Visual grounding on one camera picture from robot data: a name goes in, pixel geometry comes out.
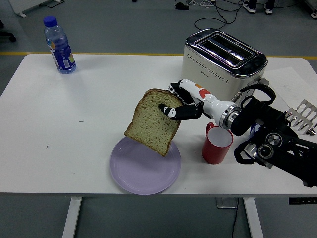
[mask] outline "mug handle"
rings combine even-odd
[[[215,124],[213,124],[212,122],[208,122],[206,125],[206,134],[211,128],[214,128],[214,127],[216,127]]]

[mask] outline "white bread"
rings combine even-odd
[[[162,89],[150,89],[135,108],[132,122],[125,136],[136,140],[165,156],[176,134],[180,121],[171,120],[159,109],[159,104],[168,107],[182,106],[172,93]]]

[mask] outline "chair wheel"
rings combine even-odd
[[[10,36],[10,37],[9,37],[9,40],[10,40],[11,42],[15,42],[15,41],[16,41],[16,38],[15,38],[14,36]]]

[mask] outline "shoe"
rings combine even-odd
[[[272,15],[272,13],[273,13],[273,7],[272,7],[272,9],[270,9],[270,7],[268,7],[268,6],[267,6],[267,3],[266,3],[266,4],[264,4],[264,8],[265,8],[265,13],[266,13],[266,15]]]
[[[248,1],[243,2],[243,8],[246,9],[248,11],[248,13],[250,13],[250,14],[256,13],[256,9],[255,8],[250,8],[249,7],[249,2]]]

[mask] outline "robotic arm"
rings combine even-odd
[[[273,165],[300,178],[305,186],[317,186],[317,144],[301,140],[290,128],[285,113],[270,106],[275,93],[265,85],[252,85],[241,92],[258,89],[269,95],[269,101],[259,101],[253,96],[245,98],[239,106],[232,101],[220,101],[206,89],[184,79],[171,83],[168,91],[177,95],[183,106],[169,108],[160,104],[162,112],[173,120],[196,119],[201,114],[215,123],[230,129],[236,136],[243,135],[252,125],[260,125],[254,136],[235,149],[236,160],[271,168]]]

